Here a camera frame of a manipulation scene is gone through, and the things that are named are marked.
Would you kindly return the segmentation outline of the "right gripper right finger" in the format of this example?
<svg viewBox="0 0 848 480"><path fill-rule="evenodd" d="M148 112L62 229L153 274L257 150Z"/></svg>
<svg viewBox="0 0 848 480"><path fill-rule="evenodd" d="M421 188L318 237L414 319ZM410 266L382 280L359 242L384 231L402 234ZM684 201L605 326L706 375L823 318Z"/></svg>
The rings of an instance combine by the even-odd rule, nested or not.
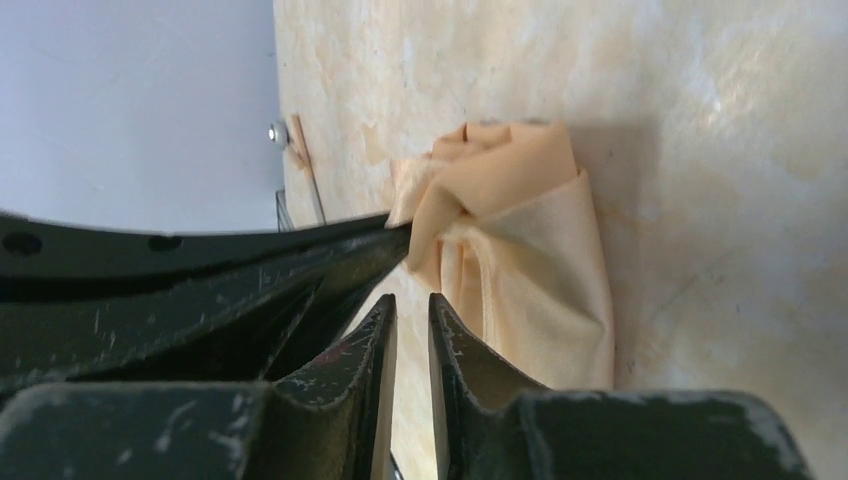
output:
<svg viewBox="0 0 848 480"><path fill-rule="evenodd" d="M442 479L809 479L780 416L738 391L552 390L429 299Z"/></svg>

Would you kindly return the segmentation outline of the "orange cloth napkin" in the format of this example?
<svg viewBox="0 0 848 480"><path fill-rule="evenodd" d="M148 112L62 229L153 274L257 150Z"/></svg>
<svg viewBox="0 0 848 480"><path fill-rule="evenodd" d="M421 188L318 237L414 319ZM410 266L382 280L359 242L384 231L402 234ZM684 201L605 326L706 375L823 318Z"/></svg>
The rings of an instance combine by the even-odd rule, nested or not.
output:
<svg viewBox="0 0 848 480"><path fill-rule="evenodd" d="M614 315L587 171L559 122L466 123L391 164L407 271L555 389L614 384Z"/></svg>

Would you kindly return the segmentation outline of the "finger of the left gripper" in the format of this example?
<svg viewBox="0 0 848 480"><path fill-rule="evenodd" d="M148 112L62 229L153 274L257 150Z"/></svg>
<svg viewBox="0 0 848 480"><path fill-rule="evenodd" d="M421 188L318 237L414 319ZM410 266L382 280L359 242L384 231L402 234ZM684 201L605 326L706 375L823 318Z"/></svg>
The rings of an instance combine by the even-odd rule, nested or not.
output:
<svg viewBox="0 0 848 480"><path fill-rule="evenodd" d="M1 394L61 381L278 380L406 256L377 215L284 233L154 235L1 218Z"/></svg>

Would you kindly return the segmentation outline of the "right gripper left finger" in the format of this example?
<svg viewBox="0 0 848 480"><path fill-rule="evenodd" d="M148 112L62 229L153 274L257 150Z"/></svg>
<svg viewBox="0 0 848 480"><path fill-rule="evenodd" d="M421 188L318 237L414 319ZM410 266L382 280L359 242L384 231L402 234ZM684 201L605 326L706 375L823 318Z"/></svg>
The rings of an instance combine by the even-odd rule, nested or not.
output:
<svg viewBox="0 0 848 480"><path fill-rule="evenodd" d="M274 382L52 383L1 414L5 479L387 479L396 300Z"/></svg>

